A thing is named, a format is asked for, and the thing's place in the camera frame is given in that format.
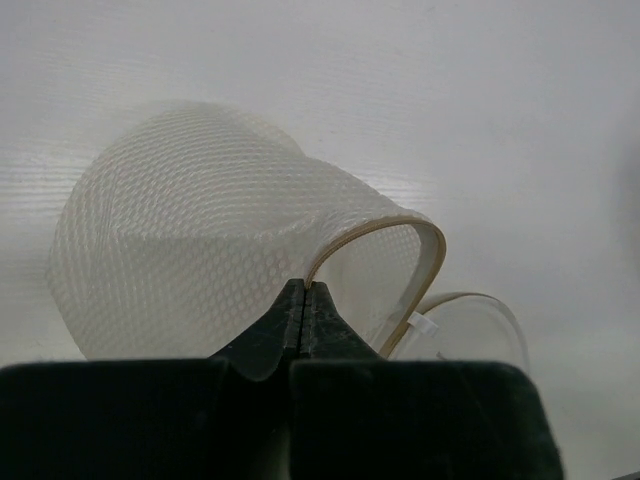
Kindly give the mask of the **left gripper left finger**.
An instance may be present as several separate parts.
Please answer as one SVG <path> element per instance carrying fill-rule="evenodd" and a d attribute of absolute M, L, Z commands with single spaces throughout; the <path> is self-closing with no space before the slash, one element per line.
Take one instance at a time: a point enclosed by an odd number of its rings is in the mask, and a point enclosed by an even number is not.
<path fill-rule="evenodd" d="M 198 359 L 23 363 L 1 371 L 5 479 L 240 479 L 286 420 L 305 288 Z"/>

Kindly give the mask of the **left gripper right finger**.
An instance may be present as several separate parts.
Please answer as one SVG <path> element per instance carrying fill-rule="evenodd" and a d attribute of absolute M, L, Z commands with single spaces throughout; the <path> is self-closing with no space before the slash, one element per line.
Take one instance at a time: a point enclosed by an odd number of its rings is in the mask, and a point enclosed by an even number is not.
<path fill-rule="evenodd" d="M 539 394 L 519 368 L 390 361 L 341 318 L 328 287 L 306 292 L 289 370 L 294 479 L 560 479 Z"/>

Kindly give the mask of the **white mesh laundry bag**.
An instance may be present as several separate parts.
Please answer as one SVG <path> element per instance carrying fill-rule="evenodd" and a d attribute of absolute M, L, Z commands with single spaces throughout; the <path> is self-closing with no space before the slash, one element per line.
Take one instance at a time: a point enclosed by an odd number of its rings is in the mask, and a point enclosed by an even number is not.
<path fill-rule="evenodd" d="M 428 296 L 446 240 L 279 128 L 219 104 L 129 119 L 60 215 L 51 295 L 88 359 L 211 355 L 287 281 L 325 284 L 340 316 L 396 360 L 527 368 L 514 314 L 475 292 Z"/>

